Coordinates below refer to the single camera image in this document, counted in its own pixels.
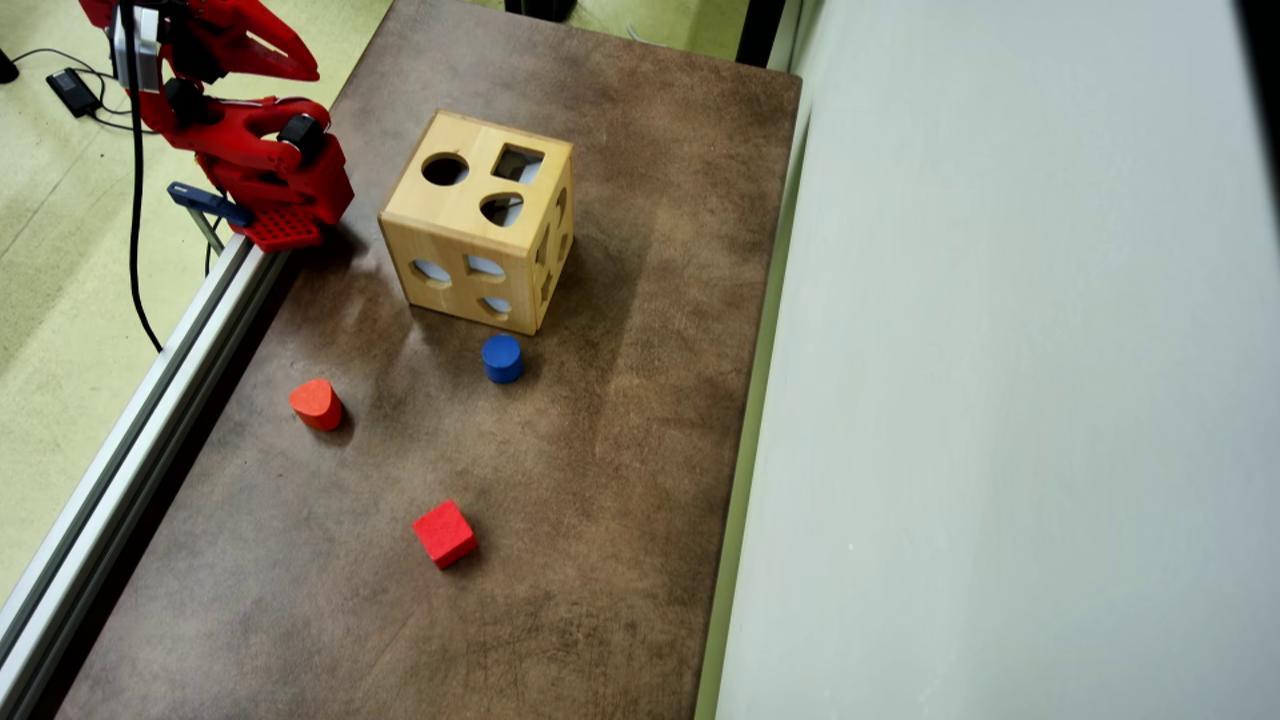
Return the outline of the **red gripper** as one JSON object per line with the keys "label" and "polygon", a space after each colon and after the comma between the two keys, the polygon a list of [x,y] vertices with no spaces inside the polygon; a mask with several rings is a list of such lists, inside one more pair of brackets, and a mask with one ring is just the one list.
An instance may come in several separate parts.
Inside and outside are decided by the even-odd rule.
{"label": "red gripper", "polygon": [[212,83],[228,74],[319,81],[306,42],[261,1],[241,1],[246,40],[228,15],[207,17],[187,1],[82,1],[110,46],[122,83],[157,83],[163,59],[175,73]]}

